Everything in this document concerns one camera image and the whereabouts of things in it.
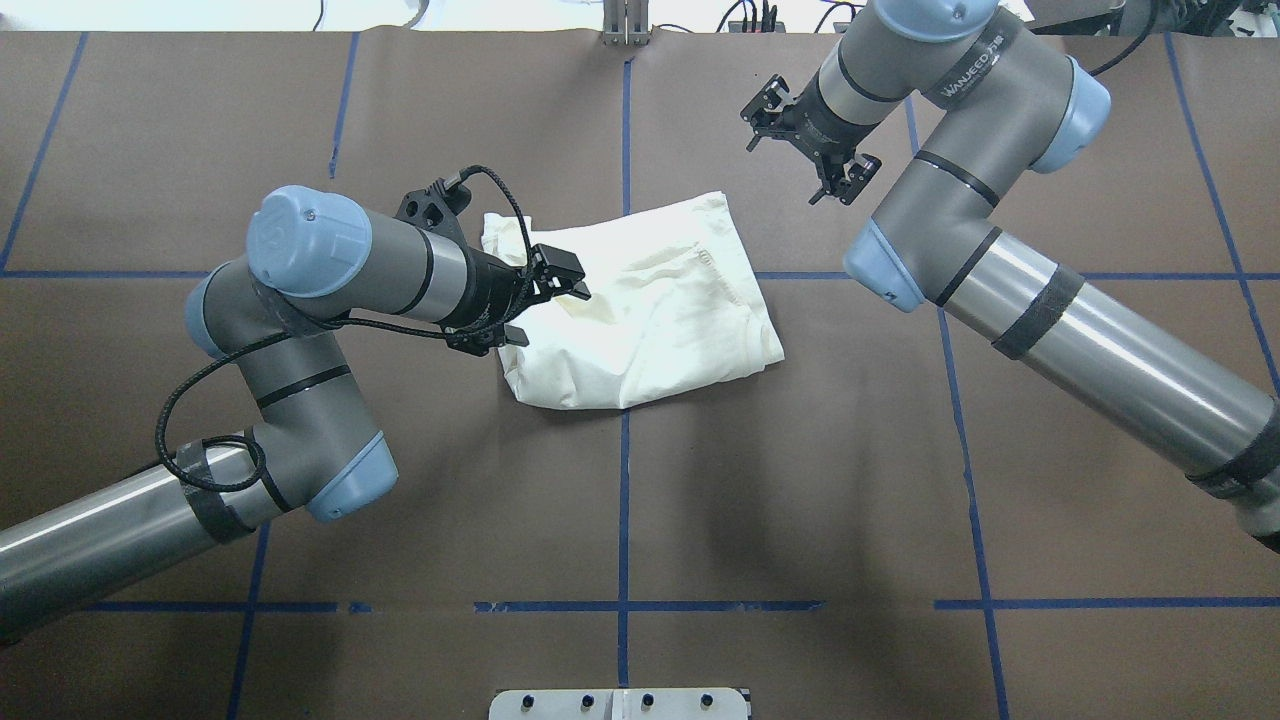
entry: black cable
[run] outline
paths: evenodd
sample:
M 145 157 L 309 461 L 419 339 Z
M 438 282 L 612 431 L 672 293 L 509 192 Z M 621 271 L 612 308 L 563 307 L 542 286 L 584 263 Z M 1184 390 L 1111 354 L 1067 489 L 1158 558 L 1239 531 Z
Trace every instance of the black cable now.
M 239 436 L 218 436 L 205 441 L 206 447 L 207 446 L 244 447 L 244 450 L 248 451 L 250 459 L 253 460 L 253 473 L 250 474 L 248 478 L 238 483 L 221 484 L 221 483 L 211 483 L 201 480 L 200 478 L 195 478 L 189 475 L 186 470 L 179 468 L 178 464 L 173 461 L 172 454 L 169 452 L 169 445 L 165 442 L 165 434 L 169 429 L 169 416 L 173 415 L 174 406 L 178 405 L 178 400 L 183 395 L 186 395 L 188 389 L 193 388 L 196 383 L 214 374 L 215 370 L 227 365 L 228 363 L 234 363 L 236 360 L 239 360 L 241 357 L 248 355 L 250 352 L 256 352 L 259 350 L 262 350 L 264 347 L 270 347 L 283 340 L 288 340 L 289 337 L 291 337 L 289 333 L 275 333 L 273 336 L 264 337 L 257 342 L 251 342 L 244 347 L 241 347 L 236 352 L 232 352 L 224 357 L 219 357 L 218 360 L 210 363 L 209 365 L 205 365 L 195 375 L 191 375 L 189 378 L 183 380 L 183 383 L 178 386 L 177 389 L 169 393 L 169 400 L 165 400 L 164 407 L 160 409 L 160 418 L 156 420 L 156 434 L 155 434 L 156 456 L 160 457 L 160 464 L 164 465 L 166 470 L 173 473 L 173 475 L 178 478 L 180 482 L 188 486 L 195 486 L 200 489 L 207 489 L 210 492 L 236 492 L 252 486 L 253 483 L 259 482 L 260 479 L 262 479 L 262 474 L 266 473 L 266 451 L 262 450 L 262 446 L 259 445 L 257 441 Z
M 1160 14 L 1158 5 L 1160 0 L 1151 0 L 1151 12 L 1147 14 L 1147 24 L 1142 28 L 1142 32 L 1138 33 L 1138 37 L 1135 37 L 1133 42 L 1129 44 L 1128 47 L 1121 50 L 1119 55 L 1111 58 L 1110 60 L 1098 65 L 1097 68 L 1089 70 L 1091 76 L 1098 77 L 1102 73 L 1110 70 L 1111 68 L 1119 65 L 1121 60 L 1132 55 L 1133 51 L 1137 50 L 1139 45 L 1142 45 L 1143 40 L 1147 40 L 1147 36 L 1151 35 L 1151 28 L 1156 27 L 1156 15 Z
M 737 9 L 739 5 L 742 6 L 742 29 L 746 29 L 746 6 L 751 5 L 751 8 L 755 8 L 755 0 L 737 0 L 730 5 L 728 10 L 724 10 L 724 17 L 721 18 L 721 24 L 716 26 L 716 32 L 724 29 L 724 23 L 728 22 L 728 17 L 733 14 L 733 10 Z
M 827 12 L 822 14 L 822 19 L 818 20 L 818 27 L 813 28 L 813 32 L 814 33 L 822 32 L 822 23 L 827 22 L 827 18 L 829 18 L 831 14 L 836 12 L 836 8 L 841 6 L 849 8 L 849 22 L 854 22 L 854 18 L 858 17 L 856 5 L 854 5 L 852 3 L 832 3 L 831 8 L 827 8 Z
M 507 311 L 503 313 L 502 318 L 499 318 L 493 323 L 483 325 L 477 329 L 463 329 L 461 332 L 454 332 L 454 333 L 408 328 L 393 323 L 366 320 L 364 318 L 338 318 L 333 320 L 319 320 L 316 324 L 328 331 L 335 331 L 346 325 L 358 325 L 365 328 L 374 328 L 379 331 L 388 331 L 393 333 L 407 334 L 413 337 L 425 337 L 433 340 L 471 338 L 486 334 L 492 332 L 494 328 L 499 328 L 507 324 L 516 315 L 524 313 L 529 307 L 527 305 L 529 291 L 534 284 L 534 273 L 531 272 L 534 266 L 534 245 L 532 240 L 530 240 L 529 237 L 529 227 L 525 224 L 525 214 L 520 210 L 520 204 L 516 202 L 516 196 L 511 193 L 511 188 L 507 187 L 507 183 L 502 182 L 502 178 L 498 177 L 498 173 L 493 172 L 490 168 L 486 168 L 484 165 L 468 165 L 458 173 L 458 177 L 462 181 L 466 181 L 468 177 L 479 173 L 489 176 L 489 178 L 494 182 L 494 184 L 498 186 L 498 190 L 502 191 L 502 193 L 507 197 L 507 202 L 511 205 L 511 210 L 516 214 L 516 222 L 520 224 L 520 237 L 525 243 L 525 279 L 521 282 L 520 290 L 516 292 L 515 299 L 511 301 L 511 305 L 507 307 Z M 234 363 L 236 360 L 239 360 L 241 357 L 244 357 L 251 352 L 257 352 L 259 350 L 264 350 L 278 342 L 289 340 L 291 337 L 293 336 L 291 336 L 287 332 L 282 332 L 266 336 L 256 342 L 251 342 L 233 352 L 227 354 L 223 357 L 219 357 L 218 360 L 210 363 L 209 365 L 205 365 L 204 368 L 197 370 L 196 374 L 183 380 L 182 384 L 179 384 L 172 393 L 169 393 L 169 398 L 165 400 L 164 406 L 160 409 L 160 416 L 156 419 L 155 448 L 156 448 L 156 456 L 160 459 L 160 464 L 164 465 L 166 470 L 173 473 L 173 475 L 178 478 L 179 482 L 210 492 L 237 492 L 248 488 L 255 483 L 257 483 L 260 479 L 262 479 L 262 475 L 266 473 L 266 451 L 255 439 L 242 436 L 216 436 L 211 438 L 205 438 L 202 441 L 205 447 L 230 446 L 230 447 L 243 447 L 244 450 L 248 451 L 250 460 L 253 462 L 253 471 L 250 474 L 250 477 L 238 483 L 223 484 L 192 477 L 189 473 L 179 468 L 178 464 L 174 462 L 173 460 L 173 454 L 169 451 L 169 443 L 165 439 L 165 436 L 168 436 L 169 418 L 173 415 L 173 410 L 178 405 L 178 400 L 180 400 L 182 396 L 187 393 L 187 391 L 196 387 L 196 383 L 214 374 L 219 368 Z

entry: light blue joint cap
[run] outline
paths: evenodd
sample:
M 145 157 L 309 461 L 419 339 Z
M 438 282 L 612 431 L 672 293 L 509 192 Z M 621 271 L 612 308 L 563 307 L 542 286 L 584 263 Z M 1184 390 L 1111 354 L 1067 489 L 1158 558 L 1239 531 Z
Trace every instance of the light blue joint cap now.
M 225 355 L 221 347 L 214 342 L 212 336 L 209 334 L 209 324 L 205 323 L 205 292 L 209 291 L 209 281 L 214 279 L 218 270 L 221 270 L 230 263 L 223 263 L 214 268 L 212 273 L 205 275 L 205 279 L 200 281 L 196 290 L 191 291 L 187 296 L 187 305 L 183 310 L 183 319 L 187 323 L 187 334 L 196 343 L 197 347 L 205 351 L 210 357 L 218 359 Z
M 1000 0 L 876 0 L 872 9 L 890 29 L 920 42 L 950 42 L 991 22 Z
M 321 523 L 332 523 L 387 495 L 397 478 L 396 460 L 387 447 L 387 438 L 379 432 L 311 498 L 307 512 Z
M 1071 97 L 1066 101 L 1066 113 L 1062 115 L 1062 124 L 1057 127 L 1057 135 L 1048 143 L 1048 149 L 1032 164 L 1037 173 L 1052 173 L 1059 168 L 1065 168 L 1075 159 L 1093 138 L 1098 136 L 1102 126 L 1111 114 L 1111 94 L 1093 76 L 1084 72 L 1084 68 L 1071 60 L 1074 76 L 1071 78 Z
M 374 233 L 355 200 L 287 184 L 262 199 L 244 241 L 262 284 L 293 297 L 342 290 L 365 266 Z
M 845 272 L 904 313 L 910 313 L 924 302 L 924 293 L 876 220 L 868 220 L 863 232 L 858 233 L 858 240 L 849 246 L 849 252 L 845 252 Z

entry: crumpled fabric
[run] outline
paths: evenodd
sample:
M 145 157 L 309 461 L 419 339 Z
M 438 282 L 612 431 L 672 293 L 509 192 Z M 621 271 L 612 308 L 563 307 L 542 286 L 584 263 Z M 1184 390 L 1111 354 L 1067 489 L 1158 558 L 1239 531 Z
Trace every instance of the crumpled fabric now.
M 516 219 L 484 220 L 485 252 L 522 265 Z M 723 192 L 531 237 L 577 254 L 593 297 L 556 297 L 511 323 L 530 343 L 498 350 L 520 402 L 625 409 L 783 359 Z

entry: metal bracket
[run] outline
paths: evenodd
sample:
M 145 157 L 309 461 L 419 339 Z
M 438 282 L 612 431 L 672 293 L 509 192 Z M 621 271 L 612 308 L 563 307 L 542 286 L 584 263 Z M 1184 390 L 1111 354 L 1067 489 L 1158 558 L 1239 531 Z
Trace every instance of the metal bracket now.
M 489 720 L 751 720 L 751 693 L 737 688 L 504 691 Z
M 604 0 L 605 45 L 649 45 L 649 0 Z

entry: blue tape line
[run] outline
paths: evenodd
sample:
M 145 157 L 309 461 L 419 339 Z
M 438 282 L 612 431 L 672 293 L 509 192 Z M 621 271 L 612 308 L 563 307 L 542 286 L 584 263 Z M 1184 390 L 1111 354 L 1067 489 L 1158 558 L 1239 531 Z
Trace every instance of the blue tape line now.
M 338 101 L 338 119 L 333 124 L 333 155 L 329 156 L 329 179 L 338 174 L 338 150 L 342 147 L 342 126 L 347 120 L 347 100 L 351 97 L 351 77 L 356 72 L 356 49 L 360 47 L 360 33 L 351 33 L 351 47 L 347 50 L 347 74 L 342 79 L 342 99 Z
M 566 600 L 526 602 L 476 602 L 476 614 L 489 612 L 617 612 L 620 603 L 612 600 Z
M 1249 307 L 1249 320 L 1253 322 L 1253 332 L 1258 336 L 1258 345 L 1262 347 L 1262 356 L 1267 363 L 1267 372 L 1271 373 L 1271 386 L 1276 395 L 1280 395 L 1280 372 L 1276 372 L 1275 359 L 1271 356 L 1271 345 L 1267 342 L 1267 333 L 1262 329 L 1262 320 L 1258 318 L 1258 307 L 1253 302 L 1253 293 L 1249 291 L 1249 282 L 1244 277 L 1244 264 L 1240 261 L 1240 252 L 1235 247 L 1235 238 L 1231 236 L 1231 225 L 1226 222 L 1226 211 L 1222 209 L 1222 199 L 1217 193 L 1217 184 L 1213 182 L 1213 173 L 1210 172 L 1208 159 L 1204 156 L 1204 147 L 1201 145 L 1199 133 L 1196 131 L 1196 120 L 1192 118 L 1192 108 L 1187 101 L 1187 88 L 1183 86 L 1183 73 L 1178 69 L 1178 53 L 1174 50 L 1174 36 L 1165 33 L 1165 50 L 1169 54 L 1169 67 L 1174 73 L 1174 87 L 1178 90 L 1178 104 L 1183 108 L 1183 118 L 1187 120 L 1187 131 L 1192 136 L 1192 147 L 1196 150 L 1196 160 L 1199 163 L 1201 174 L 1204 176 L 1204 184 L 1208 187 L 1210 200 L 1213 201 L 1213 214 L 1217 215 L 1219 228 L 1222 231 L 1222 240 L 1226 241 L 1226 251 L 1231 256 L 1231 266 L 1240 281 L 1240 292 L 1244 295 L 1244 304 Z
M 765 272 L 755 273 L 758 281 L 851 281 L 849 273 Z
M 982 610 L 980 600 L 938 600 L 934 610 Z M 1158 610 L 1169 607 L 1280 607 L 1280 597 L 1060 597 L 992 600 L 995 610 Z
M 631 63 L 622 63 L 622 214 L 631 214 Z M 622 411 L 618 470 L 618 687 L 630 684 L 627 601 L 631 596 L 631 411 Z
M 631 214 L 631 63 L 622 63 L 622 214 Z
M 982 614 L 987 625 L 987 650 L 991 655 L 991 674 L 996 683 L 996 708 L 1001 720 L 1009 720 L 1009 697 L 1005 692 L 1005 670 L 1000 659 L 1000 638 L 996 634 L 996 611 L 991 601 L 991 578 L 987 573 L 987 551 L 982 542 L 982 520 L 978 515 L 978 491 L 973 482 L 973 462 L 969 455 L 969 434 L 964 427 L 964 407 L 960 404 L 960 383 L 956 378 L 955 354 L 946 313 L 938 307 L 938 329 L 942 333 L 942 356 L 947 365 L 947 386 L 951 389 L 951 413 L 960 436 L 964 457 L 964 484 L 969 493 L 969 532 L 973 536 L 973 555 L 978 565 L 978 589 L 982 593 Z
M 227 702 L 227 720 L 239 715 L 241 691 L 244 688 L 244 674 L 248 669 L 248 647 L 253 637 L 253 615 L 257 610 L 257 592 L 262 587 L 262 568 L 266 565 L 266 543 L 271 539 L 271 523 L 264 523 L 257 530 L 257 552 L 253 555 L 253 571 L 248 580 L 248 601 L 244 609 L 244 624 L 241 626 L 241 647 L 236 653 L 236 674 L 232 678 L 232 696 Z
M 535 600 L 476 602 L 477 615 L 498 612 L 813 612 L 820 600 Z
M 0 278 L 6 279 L 55 279 L 55 281 L 114 281 L 114 279 L 202 279 L 207 270 L 4 270 Z
M 1236 273 L 1080 273 L 1089 281 L 1238 281 Z M 1251 281 L 1280 281 L 1280 273 L 1245 273 Z
M 631 601 L 631 612 L 813 612 L 827 603 L 820 600 L 641 600 Z
M 18 240 L 18 228 L 22 227 L 22 215 L 27 211 L 27 202 L 31 192 L 36 188 L 36 178 L 40 176 L 40 167 L 45 163 L 45 152 L 49 151 L 49 142 L 54 138 L 54 128 L 58 127 L 58 118 L 63 114 L 63 105 L 67 104 L 67 95 L 72 90 L 72 81 L 76 79 L 76 70 L 79 68 L 81 58 L 84 56 L 84 44 L 88 42 L 88 33 L 82 32 L 79 42 L 76 44 L 76 53 L 72 54 L 72 63 L 67 68 L 67 77 L 63 78 L 63 88 L 58 92 L 58 101 L 54 102 L 54 111 L 49 115 L 49 124 L 45 126 L 45 136 L 40 140 L 40 149 L 36 150 L 36 160 L 27 173 L 27 184 L 18 197 L 18 209 L 13 213 L 13 222 L 9 223 L 9 234 L 5 237 L 4 249 L 0 249 L 0 272 L 9 264 L 9 254 L 13 252 L 13 243 Z
M 259 602 L 255 612 L 329 615 L 338 612 L 337 602 Z
M 631 598 L 631 411 L 622 411 L 618 462 L 618 687 L 630 676 L 627 602 Z
M 188 602 L 188 601 L 102 601 L 84 609 L 86 612 L 244 612 L 243 602 Z
M 84 609 L 84 612 L 246 612 L 247 602 L 200 601 L 102 601 Z M 325 614 L 338 612 L 337 602 L 261 602 L 257 612 Z
M 920 135 L 915 127 L 915 102 L 908 95 L 902 104 L 906 105 L 906 135 L 911 138 L 911 154 L 914 155 L 920 151 Z

